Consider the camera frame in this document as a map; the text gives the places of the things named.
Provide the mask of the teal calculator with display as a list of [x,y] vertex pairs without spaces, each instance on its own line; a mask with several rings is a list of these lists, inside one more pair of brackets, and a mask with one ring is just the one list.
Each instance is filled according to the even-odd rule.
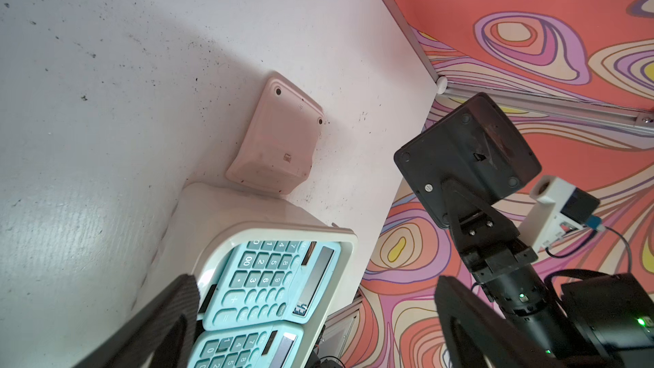
[[190,368],[290,367],[303,338],[287,321],[203,332],[187,363]]

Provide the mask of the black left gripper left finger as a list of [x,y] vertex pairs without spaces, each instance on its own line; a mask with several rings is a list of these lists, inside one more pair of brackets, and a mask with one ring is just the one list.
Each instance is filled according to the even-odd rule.
[[182,274],[78,367],[186,367],[199,310],[194,276]]

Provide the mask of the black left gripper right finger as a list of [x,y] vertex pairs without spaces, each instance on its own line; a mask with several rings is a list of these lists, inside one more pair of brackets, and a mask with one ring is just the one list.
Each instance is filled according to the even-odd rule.
[[434,301],[454,367],[563,367],[458,279],[442,276]]

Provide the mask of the cream plastic storage box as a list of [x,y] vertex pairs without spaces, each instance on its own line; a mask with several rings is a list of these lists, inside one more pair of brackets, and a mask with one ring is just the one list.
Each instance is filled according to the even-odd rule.
[[305,324],[296,324],[303,329],[303,338],[290,367],[303,367],[320,337],[358,239],[352,230],[329,227],[285,200],[202,183],[185,187],[138,292],[135,309],[143,308],[176,277],[194,276],[200,296],[194,345],[203,332],[215,332],[204,330],[200,313],[209,284],[230,252],[252,240],[337,242],[342,247],[336,269],[312,317]]

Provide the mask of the light blue calculator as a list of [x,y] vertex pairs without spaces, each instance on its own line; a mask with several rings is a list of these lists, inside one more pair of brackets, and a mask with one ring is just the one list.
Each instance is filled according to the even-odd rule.
[[220,331],[312,317],[336,269],[337,242],[252,240],[230,252],[200,307],[203,328]]

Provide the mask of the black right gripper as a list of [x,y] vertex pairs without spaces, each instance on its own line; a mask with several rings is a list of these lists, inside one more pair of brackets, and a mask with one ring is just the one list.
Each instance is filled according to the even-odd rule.
[[651,367],[653,301],[630,273],[564,269],[541,278],[514,223],[455,179],[444,222],[496,312],[563,367]]

